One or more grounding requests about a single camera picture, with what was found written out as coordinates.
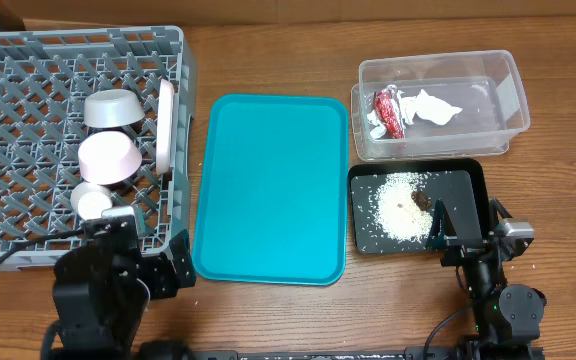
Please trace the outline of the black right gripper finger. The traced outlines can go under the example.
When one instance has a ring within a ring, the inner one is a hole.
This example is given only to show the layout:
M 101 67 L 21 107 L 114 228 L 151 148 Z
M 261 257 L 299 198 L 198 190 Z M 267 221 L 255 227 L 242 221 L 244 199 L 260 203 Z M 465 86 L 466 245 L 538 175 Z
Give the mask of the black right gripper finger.
M 489 234 L 507 235 L 509 233 L 508 220 L 512 215 L 505 209 L 497 198 L 489 200 Z
M 450 241 L 457 239 L 447 208 L 442 200 L 434 204 L 433 219 L 424 247 L 428 250 L 445 250 Z

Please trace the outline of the brown food piece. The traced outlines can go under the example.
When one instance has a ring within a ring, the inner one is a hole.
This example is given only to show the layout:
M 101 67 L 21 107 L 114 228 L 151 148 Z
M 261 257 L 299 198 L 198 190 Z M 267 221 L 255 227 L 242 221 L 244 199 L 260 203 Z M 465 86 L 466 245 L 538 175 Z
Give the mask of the brown food piece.
M 413 191 L 411 199 L 421 211 L 427 211 L 432 206 L 432 201 L 423 191 Z

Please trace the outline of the white rice pile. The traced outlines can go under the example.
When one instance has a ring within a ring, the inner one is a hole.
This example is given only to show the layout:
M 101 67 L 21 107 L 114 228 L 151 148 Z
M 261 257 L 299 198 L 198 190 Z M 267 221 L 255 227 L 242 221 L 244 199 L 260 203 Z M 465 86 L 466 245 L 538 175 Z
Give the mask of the white rice pile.
M 376 189 L 374 219 L 387 238 L 398 243 L 421 243 L 428 236 L 432 216 L 413 199 L 424 186 L 424 175 L 403 172 L 387 174 Z

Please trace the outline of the white paper cup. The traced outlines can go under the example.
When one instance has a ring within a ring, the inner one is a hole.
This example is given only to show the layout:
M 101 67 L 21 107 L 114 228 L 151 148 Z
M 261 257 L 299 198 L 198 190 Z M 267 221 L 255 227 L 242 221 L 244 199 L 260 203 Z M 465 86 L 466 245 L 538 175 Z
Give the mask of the white paper cup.
M 72 190 L 70 203 L 83 220 L 100 218 L 104 210 L 113 206 L 110 190 L 89 182 L 82 182 Z

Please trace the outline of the white napkin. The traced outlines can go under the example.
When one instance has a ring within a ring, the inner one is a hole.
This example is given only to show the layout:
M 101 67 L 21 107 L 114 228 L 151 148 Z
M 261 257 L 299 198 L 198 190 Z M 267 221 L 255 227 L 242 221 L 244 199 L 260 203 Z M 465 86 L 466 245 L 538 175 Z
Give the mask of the white napkin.
M 405 126 L 405 137 L 406 129 L 414 125 L 416 117 L 438 126 L 444 126 L 463 111 L 460 107 L 450 105 L 444 100 L 429 95 L 425 90 L 420 90 L 416 96 L 404 96 L 398 88 L 398 99 Z M 366 120 L 372 127 L 369 132 L 371 138 L 374 140 L 392 138 L 377 117 L 373 106 L 373 97 L 371 104 L 372 110 L 366 115 Z

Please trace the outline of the small pink bowl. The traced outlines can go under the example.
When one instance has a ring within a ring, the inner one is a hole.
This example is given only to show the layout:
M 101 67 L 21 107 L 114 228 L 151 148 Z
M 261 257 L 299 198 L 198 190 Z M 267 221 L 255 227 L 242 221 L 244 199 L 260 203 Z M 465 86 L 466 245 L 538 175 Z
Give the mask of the small pink bowl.
M 119 131 L 103 131 L 87 137 L 79 146 L 81 177 L 90 183 L 110 185 L 132 176 L 142 164 L 134 142 Z

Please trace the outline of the red snack wrapper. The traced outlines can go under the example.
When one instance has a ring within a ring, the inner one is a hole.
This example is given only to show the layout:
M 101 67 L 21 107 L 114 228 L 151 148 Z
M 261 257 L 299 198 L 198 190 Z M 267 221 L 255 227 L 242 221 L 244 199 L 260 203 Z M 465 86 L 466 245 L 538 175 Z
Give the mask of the red snack wrapper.
M 373 106 L 377 117 L 394 139 L 405 137 L 405 126 L 396 85 L 388 85 L 374 93 Z

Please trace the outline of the large pink plate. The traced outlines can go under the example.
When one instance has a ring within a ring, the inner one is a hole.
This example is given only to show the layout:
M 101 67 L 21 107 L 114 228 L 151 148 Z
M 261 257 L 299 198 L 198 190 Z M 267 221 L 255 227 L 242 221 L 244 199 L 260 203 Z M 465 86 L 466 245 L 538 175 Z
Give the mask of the large pink plate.
M 174 86 L 162 79 L 159 88 L 157 110 L 155 171 L 164 174 L 169 171 L 171 162 L 171 138 L 174 110 Z

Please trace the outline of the grey bowl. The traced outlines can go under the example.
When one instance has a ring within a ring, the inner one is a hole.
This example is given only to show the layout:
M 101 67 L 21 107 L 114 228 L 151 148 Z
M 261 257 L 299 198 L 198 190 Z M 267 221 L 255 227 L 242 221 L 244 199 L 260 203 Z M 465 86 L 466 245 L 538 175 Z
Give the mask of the grey bowl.
M 137 95 L 126 89 L 103 90 L 84 101 L 84 124 L 92 128 L 115 128 L 142 120 L 144 110 Z

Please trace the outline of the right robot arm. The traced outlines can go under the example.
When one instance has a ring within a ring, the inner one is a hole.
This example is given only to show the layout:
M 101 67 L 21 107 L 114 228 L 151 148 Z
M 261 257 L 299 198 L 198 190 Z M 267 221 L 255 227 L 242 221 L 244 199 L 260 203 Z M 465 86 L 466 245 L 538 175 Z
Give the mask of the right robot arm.
M 443 253 L 440 263 L 453 267 L 469 303 L 442 320 L 428 335 L 423 359 L 542 359 L 532 342 L 540 337 L 547 305 L 545 295 L 526 285 L 510 285 L 503 264 L 521 255 L 535 237 L 533 226 L 513 218 L 497 199 L 489 201 L 492 229 L 479 239 L 456 236 L 441 200 L 435 202 L 433 222 L 425 247 Z M 475 320 L 476 333 L 463 336 L 451 349 L 433 350 L 435 336 L 466 312 Z

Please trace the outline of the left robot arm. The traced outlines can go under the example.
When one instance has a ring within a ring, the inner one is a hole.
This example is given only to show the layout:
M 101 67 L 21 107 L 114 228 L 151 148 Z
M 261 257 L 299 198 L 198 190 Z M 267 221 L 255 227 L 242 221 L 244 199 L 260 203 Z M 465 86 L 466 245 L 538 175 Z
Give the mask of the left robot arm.
M 149 303 L 173 298 L 196 283 L 189 234 L 181 231 L 169 250 L 145 257 L 131 216 L 97 219 L 75 232 L 82 245 L 53 266 L 52 297 L 58 318 L 45 332 L 43 359 L 193 360 L 178 341 L 133 341 Z

